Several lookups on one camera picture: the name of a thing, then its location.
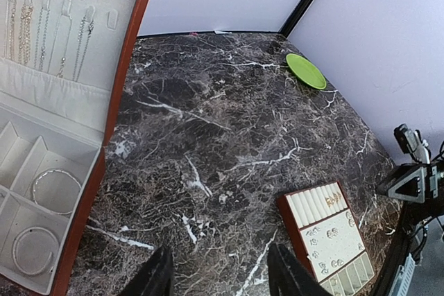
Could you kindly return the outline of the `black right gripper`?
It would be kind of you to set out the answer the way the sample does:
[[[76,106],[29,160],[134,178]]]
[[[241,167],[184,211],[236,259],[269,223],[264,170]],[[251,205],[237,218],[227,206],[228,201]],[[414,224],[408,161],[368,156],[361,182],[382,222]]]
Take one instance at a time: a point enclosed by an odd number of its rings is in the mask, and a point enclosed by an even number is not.
[[[438,165],[403,164],[397,166],[377,185],[376,193],[414,203],[436,199],[438,197]]]

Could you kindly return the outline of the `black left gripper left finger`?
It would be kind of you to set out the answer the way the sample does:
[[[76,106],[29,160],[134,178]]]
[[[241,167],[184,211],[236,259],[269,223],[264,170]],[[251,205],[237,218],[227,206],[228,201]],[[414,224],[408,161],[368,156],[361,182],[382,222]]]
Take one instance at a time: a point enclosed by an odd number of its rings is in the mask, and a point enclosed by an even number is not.
[[[139,269],[121,291],[121,296],[156,296],[173,294],[173,255],[161,246]]]

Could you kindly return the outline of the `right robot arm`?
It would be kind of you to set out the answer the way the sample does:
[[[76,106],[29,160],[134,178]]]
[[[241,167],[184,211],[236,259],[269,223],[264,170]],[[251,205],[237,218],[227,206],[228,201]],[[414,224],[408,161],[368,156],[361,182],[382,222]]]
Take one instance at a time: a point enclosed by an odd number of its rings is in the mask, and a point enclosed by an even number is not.
[[[387,261],[402,263],[418,231],[443,215],[443,160],[396,166],[375,192],[403,202]]]

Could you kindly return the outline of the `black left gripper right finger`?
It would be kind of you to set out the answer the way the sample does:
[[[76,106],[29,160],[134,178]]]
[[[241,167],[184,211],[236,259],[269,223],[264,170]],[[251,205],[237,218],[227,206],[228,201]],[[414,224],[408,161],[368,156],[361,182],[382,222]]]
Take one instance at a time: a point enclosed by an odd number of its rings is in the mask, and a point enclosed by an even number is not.
[[[283,244],[271,244],[267,265],[270,295],[321,295],[320,285]]]

